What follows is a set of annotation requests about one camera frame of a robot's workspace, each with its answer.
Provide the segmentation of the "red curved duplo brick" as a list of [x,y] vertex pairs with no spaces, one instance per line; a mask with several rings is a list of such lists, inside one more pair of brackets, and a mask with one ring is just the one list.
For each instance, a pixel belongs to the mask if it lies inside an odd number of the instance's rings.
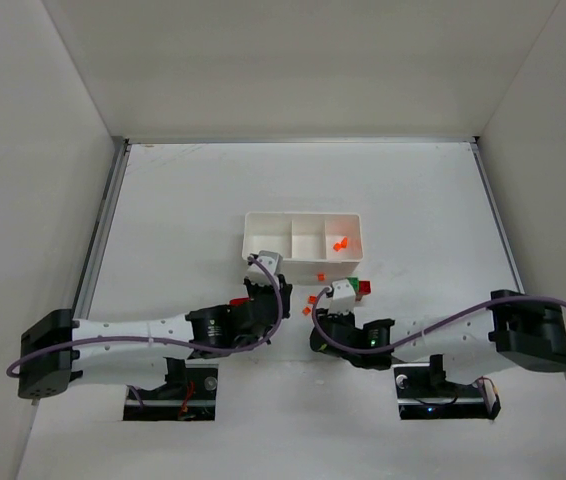
[[229,305],[231,306],[240,306],[242,304],[247,303],[250,300],[249,297],[244,297],[244,298],[235,298],[229,301]]

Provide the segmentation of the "green duplo brick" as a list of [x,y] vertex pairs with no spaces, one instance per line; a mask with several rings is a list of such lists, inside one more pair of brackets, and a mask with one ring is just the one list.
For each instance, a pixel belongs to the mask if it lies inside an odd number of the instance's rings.
[[359,279],[357,277],[348,277],[348,282],[351,284],[355,292],[359,291]]

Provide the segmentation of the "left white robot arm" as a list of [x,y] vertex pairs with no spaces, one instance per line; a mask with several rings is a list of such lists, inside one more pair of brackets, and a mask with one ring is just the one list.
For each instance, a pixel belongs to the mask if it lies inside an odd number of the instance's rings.
[[245,279],[247,295],[173,317],[115,323],[53,310],[20,338],[20,356],[6,370],[22,399],[40,400],[81,384],[153,390],[173,382],[179,362],[212,361],[270,343],[290,315],[293,287]]

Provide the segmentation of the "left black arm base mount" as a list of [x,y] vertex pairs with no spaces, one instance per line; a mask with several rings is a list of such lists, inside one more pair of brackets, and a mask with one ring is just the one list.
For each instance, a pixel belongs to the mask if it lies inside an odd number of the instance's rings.
[[216,418],[218,365],[167,359],[167,373],[153,389],[127,392],[123,421],[211,422]]

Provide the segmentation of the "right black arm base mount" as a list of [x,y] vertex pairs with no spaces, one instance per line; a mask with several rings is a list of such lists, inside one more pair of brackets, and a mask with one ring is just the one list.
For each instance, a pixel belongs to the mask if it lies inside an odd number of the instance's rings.
[[494,421],[501,412],[500,395],[491,379],[450,382],[441,355],[426,362],[399,364],[393,373],[398,414],[403,421]]

